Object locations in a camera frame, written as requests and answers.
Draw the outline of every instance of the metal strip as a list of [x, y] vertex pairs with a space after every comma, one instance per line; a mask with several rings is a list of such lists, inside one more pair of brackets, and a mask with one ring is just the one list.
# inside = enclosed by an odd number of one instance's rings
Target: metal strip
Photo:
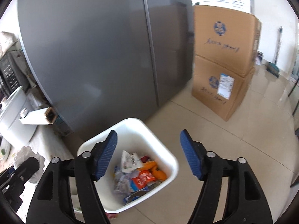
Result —
[[152, 39], [152, 28], [150, 25], [150, 13], [149, 13], [149, 8], [147, 4], [147, 0], [143, 0], [144, 2], [144, 9], [145, 9], [145, 17], [147, 20], [147, 31], [148, 31], [148, 36], [149, 36], [149, 47], [150, 47], [150, 53], [151, 53], [151, 58], [152, 58], [152, 70], [153, 70], [153, 75], [154, 75], [154, 86], [155, 86], [155, 93], [156, 93], [156, 102], [157, 106], [160, 106], [159, 104], [159, 90], [158, 90], [158, 79], [157, 79], [157, 68], [156, 68], [156, 59], [155, 59], [155, 50], [154, 50], [154, 42]]

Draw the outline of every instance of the gray refrigerator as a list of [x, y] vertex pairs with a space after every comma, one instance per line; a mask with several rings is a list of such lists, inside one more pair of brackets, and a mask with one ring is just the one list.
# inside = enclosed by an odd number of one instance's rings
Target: gray refrigerator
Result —
[[18, 0], [45, 96], [83, 140], [145, 120], [191, 78], [191, 0]]

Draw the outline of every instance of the white appliance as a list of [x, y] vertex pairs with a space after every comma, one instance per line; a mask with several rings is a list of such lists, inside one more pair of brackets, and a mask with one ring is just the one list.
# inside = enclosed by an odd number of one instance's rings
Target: white appliance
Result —
[[33, 111], [20, 86], [5, 101], [0, 114], [0, 133], [17, 150], [29, 145], [37, 127], [37, 125], [23, 125], [20, 122], [20, 113], [24, 108]]

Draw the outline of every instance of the plastic bag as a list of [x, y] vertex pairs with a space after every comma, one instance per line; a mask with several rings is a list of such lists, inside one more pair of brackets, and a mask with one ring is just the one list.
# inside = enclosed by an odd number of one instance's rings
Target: plastic bag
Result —
[[31, 147], [26, 147], [23, 146], [20, 151], [18, 151], [14, 158], [13, 158], [13, 167], [14, 169], [17, 169], [23, 162], [25, 162], [29, 157], [35, 157], [38, 162], [39, 162], [39, 170], [28, 180], [30, 183], [36, 184], [41, 176], [44, 173], [43, 167], [44, 167], [44, 157], [39, 155], [39, 154], [35, 154], [32, 150]]

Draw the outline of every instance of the small box on floor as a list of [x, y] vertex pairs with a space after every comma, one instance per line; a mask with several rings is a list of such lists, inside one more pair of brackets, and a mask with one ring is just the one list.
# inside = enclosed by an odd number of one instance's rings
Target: small box on floor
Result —
[[254, 66], [261, 22], [252, 14], [215, 6], [194, 6], [196, 55], [245, 77]]
[[228, 121], [243, 101], [255, 68], [243, 78], [200, 56], [194, 64], [192, 95]]

